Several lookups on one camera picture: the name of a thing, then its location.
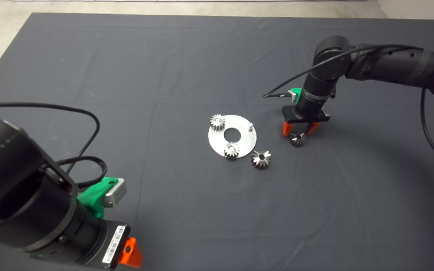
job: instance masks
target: green bracket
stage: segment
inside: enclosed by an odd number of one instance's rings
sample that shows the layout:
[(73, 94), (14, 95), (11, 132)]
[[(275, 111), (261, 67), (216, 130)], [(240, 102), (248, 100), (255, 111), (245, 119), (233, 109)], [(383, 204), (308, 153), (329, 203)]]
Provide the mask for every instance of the green bracket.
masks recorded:
[(97, 218), (103, 218), (105, 208), (101, 204), (101, 199), (115, 184), (118, 183), (118, 178), (104, 177), (99, 183), (88, 187), (78, 200)]
[(301, 96), (301, 91), (303, 91), (302, 88), (291, 88), (289, 90), (289, 93), (291, 93), (291, 99), (293, 103), (297, 103), (299, 100), (299, 97)]

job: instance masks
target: small bevel gear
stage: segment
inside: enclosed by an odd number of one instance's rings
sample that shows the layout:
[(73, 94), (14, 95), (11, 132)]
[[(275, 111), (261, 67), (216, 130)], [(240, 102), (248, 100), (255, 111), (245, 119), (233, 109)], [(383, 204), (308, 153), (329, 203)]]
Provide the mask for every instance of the small bevel gear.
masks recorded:
[(289, 143), (296, 148), (302, 147), (306, 143), (306, 134), (291, 134)]
[(257, 169), (267, 168), (270, 164), (270, 153), (269, 151), (254, 151), (250, 161)]

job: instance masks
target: concrete floor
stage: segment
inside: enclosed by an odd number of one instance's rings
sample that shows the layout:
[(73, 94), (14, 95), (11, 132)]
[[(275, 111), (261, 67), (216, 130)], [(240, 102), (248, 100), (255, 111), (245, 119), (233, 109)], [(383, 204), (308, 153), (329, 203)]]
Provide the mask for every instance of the concrete floor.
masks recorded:
[(0, 57), (32, 12), (386, 18), (376, 0), (363, 2), (13, 2), (0, 0)]

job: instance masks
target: black cable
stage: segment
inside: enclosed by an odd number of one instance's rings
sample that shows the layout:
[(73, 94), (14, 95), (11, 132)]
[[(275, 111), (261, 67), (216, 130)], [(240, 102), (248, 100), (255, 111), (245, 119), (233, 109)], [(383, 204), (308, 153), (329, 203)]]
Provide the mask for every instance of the black cable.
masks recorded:
[(283, 86), (285, 86), (286, 84), (288, 84), (291, 81), (294, 81), (295, 79), (298, 79), (299, 77), (307, 74), (308, 72), (312, 72), (313, 70), (321, 67), (322, 65), (325, 65), (333, 60), (336, 60), (338, 58), (341, 58), (343, 56), (346, 55), (351, 55), (353, 53), (358, 53), (361, 51), (367, 51), (367, 50), (372, 50), (372, 49), (382, 49), (382, 48), (402, 48), (402, 49), (418, 49), (418, 50), (423, 50), (423, 48), (419, 48), (416, 46), (410, 46), (410, 45), (401, 45), (401, 44), (380, 44), (380, 45), (370, 45), (367, 47), (363, 47), (363, 48), (358, 48), (358, 49), (354, 49), (351, 51), (347, 51), (344, 53), (340, 53), (339, 55), (335, 55), (333, 57), (330, 57), (322, 62), (319, 62), (318, 64), (310, 67), (309, 69), (306, 69), (303, 72), (298, 73), (297, 75), (287, 79), (286, 81), (282, 82), (281, 84), (279, 84), (278, 86), (276, 86), (275, 88), (273, 88), (271, 91), (267, 92), (266, 94), (264, 94), (262, 97), (264, 98), (269, 98), (269, 97), (281, 97), (281, 96), (271, 96), (272, 93), (276, 92), (279, 88), (282, 88)]
[[(95, 125), (96, 125), (95, 126), (95, 131), (93, 132), (93, 134), (90, 137), (90, 139), (88, 139), (88, 141), (86, 142), (86, 144), (83, 146), (83, 148), (81, 148), (81, 150), (76, 155), (76, 157), (81, 157), (83, 155), (83, 153), (86, 151), (86, 149), (88, 149), (88, 146), (90, 146), (90, 144), (93, 142), (93, 140), (95, 139), (96, 135), (100, 131), (100, 120), (98, 120), (98, 118), (96, 117), (96, 115), (93, 114), (93, 113), (91, 113), (90, 111), (86, 111), (86, 110), (83, 110), (83, 109), (80, 109), (80, 108), (73, 108), (73, 107), (62, 106), (62, 105), (55, 105), (55, 104), (27, 103), (27, 102), (9, 102), (9, 103), (1, 102), (0, 103), (0, 107), (51, 108), (51, 109), (56, 109), (56, 110), (63, 110), (63, 111), (70, 111), (70, 112), (75, 112), (75, 113), (81, 113), (81, 114), (90, 116), (95, 121)], [(69, 167), (66, 170), (67, 174), (69, 174), (69, 172), (71, 171), (71, 169), (75, 166), (75, 163), (76, 162), (73, 162), (73, 163), (71, 163), (69, 165)]]
[(423, 128), (423, 132), (425, 134), (426, 140), (428, 141), (429, 146), (433, 149), (434, 151), (434, 143), (433, 140), (431, 139), (429, 132), (428, 132), (428, 128), (426, 126), (426, 118), (425, 118), (425, 94), (426, 94), (426, 87), (422, 88), (422, 98), (420, 101), (420, 114), (422, 117), (422, 128)]
[(77, 156), (77, 157), (66, 158), (66, 159), (62, 159), (62, 160), (57, 161), (57, 164), (58, 165), (66, 165), (69, 163), (75, 164), (79, 161), (92, 161), (92, 162), (95, 162), (97, 165), (99, 165), (101, 168), (101, 174), (97, 178), (95, 178), (93, 180), (86, 181), (86, 182), (77, 183), (78, 188), (80, 188), (80, 189), (90, 187), (90, 186), (100, 182), (102, 180), (102, 178), (105, 177), (105, 175), (107, 174), (107, 171), (108, 171), (107, 164), (101, 158), (98, 158), (95, 156)]

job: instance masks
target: barcode label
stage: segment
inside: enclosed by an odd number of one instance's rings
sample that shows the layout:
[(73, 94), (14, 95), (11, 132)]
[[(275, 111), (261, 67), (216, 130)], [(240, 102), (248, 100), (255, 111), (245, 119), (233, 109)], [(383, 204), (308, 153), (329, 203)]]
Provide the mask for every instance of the barcode label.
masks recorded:
[(117, 230), (115, 231), (115, 234), (112, 237), (112, 241), (110, 242), (110, 245), (108, 246), (107, 252), (103, 256), (104, 263), (110, 263), (112, 262), (113, 256), (115, 254), (115, 251), (117, 250), (117, 246), (120, 242), (120, 239), (122, 238), (122, 235), (125, 231), (125, 226), (118, 226)]

